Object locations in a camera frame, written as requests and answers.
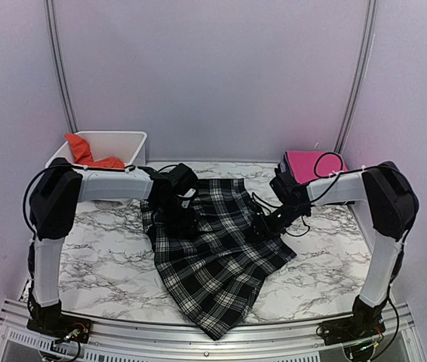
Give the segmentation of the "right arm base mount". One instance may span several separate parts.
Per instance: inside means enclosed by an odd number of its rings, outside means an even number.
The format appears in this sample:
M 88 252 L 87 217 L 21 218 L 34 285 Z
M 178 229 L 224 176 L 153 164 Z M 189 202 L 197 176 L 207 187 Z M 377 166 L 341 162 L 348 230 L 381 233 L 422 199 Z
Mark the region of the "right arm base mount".
M 316 329 L 318 337 L 325 345 L 353 342 L 372 336 L 381 336 L 386 331 L 383 320 L 375 320 L 370 324 L 357 324 L 353 317 L 322 321 Z

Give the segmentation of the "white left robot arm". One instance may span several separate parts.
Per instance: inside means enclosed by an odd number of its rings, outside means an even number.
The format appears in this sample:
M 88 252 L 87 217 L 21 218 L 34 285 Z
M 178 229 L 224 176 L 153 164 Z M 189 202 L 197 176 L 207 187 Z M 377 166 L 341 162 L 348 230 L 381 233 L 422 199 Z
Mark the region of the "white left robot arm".
M 80 166 L 55 158 L 28 185 L 23 209 L 29 212 L 31 318 L 52 336 L 67 329 L 58 290 L 60 255 L 71 232 L 78 204 L 93 200 L 145 201 L 175 236 L 190 236 L 198 217 L 190 203 L 198 177 L 183 163 L 168 172 L 146 166 L 123 169 Z

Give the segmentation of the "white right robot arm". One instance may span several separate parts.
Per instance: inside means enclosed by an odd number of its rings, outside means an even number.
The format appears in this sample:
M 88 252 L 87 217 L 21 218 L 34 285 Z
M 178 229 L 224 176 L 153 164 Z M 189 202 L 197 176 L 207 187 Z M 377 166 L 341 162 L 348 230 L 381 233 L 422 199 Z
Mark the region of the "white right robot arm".
M 256 212 L 249 229 L 256 241 L 286 233 L 295 220 L 309 216 L 313 207 L 356 201 L 368 205 L 375 244 L 367 277 L 353 304 L 353 316 L 346 321 L 346 332 L 361 338 L 379 320 L 402 266 L 404 244 L 419 211 L 410 183 L 393 162 L 387 161 L 307 183 L 297 183 L 284 172 L 272 179 L 270 186 L 281 206 L 268 214 Z

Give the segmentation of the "black white plaid skirt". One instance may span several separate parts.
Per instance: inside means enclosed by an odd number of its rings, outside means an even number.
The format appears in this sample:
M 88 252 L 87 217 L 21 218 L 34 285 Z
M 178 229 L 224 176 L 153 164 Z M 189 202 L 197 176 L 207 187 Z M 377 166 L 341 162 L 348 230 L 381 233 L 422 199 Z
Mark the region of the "black white plaid skirt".
M 157 212 L 140 204 L 143 230 L 166 291 L 184 316 L 212 340 L 241 323 L 272 273 L 296 257 L 280 237 L 256 241 L 243 179 L 201 179 L 192 208 L 199 235 L 175 238 Z

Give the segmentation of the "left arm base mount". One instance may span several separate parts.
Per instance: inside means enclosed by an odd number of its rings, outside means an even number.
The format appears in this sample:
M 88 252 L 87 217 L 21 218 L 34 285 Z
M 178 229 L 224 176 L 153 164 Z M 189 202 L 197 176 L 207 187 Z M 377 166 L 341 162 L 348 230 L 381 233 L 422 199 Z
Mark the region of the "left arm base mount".
M 53 321 L 52 327 L 46 327 L 38 321 L 30 318 L 27 322 L 27 329 L 46 335 L 55 337 L 61 342 L 75 341 L 87 343 L 92 329 L 92 320 L 87 318 L 74 317 L 67 314 L 62 314 L 58 321 Z

